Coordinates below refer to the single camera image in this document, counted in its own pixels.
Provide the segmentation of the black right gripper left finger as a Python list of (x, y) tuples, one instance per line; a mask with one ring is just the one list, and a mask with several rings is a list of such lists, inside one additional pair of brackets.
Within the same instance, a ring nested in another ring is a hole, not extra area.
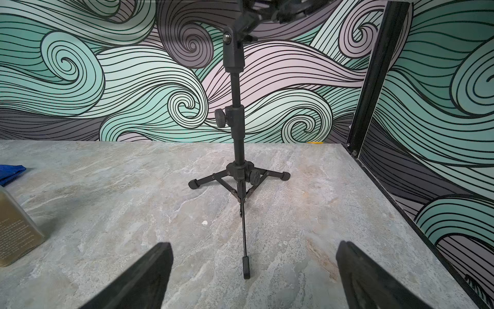
[(82, 308), (161, 308), (173, 261), (171, 244), (157, 243)]

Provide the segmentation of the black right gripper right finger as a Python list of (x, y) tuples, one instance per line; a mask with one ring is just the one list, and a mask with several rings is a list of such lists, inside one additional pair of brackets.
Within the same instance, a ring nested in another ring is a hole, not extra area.
[(341, 241), (336, 259), (349, 308), (430, 308), (354, 243)]

